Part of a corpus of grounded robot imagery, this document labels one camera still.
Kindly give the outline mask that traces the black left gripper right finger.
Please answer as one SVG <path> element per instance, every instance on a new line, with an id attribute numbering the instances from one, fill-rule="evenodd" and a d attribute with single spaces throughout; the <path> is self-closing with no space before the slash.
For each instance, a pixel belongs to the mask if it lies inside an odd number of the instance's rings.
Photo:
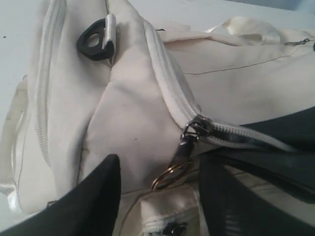
<path id="1" fill-rule="evenodd" d="M 315 229 L 258 197 L 222 165 L 200 161 L 200 202 L 212 236 L 313 236 Z"/>

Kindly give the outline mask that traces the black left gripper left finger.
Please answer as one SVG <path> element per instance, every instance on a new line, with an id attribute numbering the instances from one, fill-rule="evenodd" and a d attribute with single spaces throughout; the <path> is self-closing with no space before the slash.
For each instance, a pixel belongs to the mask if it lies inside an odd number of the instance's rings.
<path id="1" fill-rule="evenodd" d="M 120 199 L 120 160 L 110 154 L 64 197 L 1 235 L 111 236 Z"/>

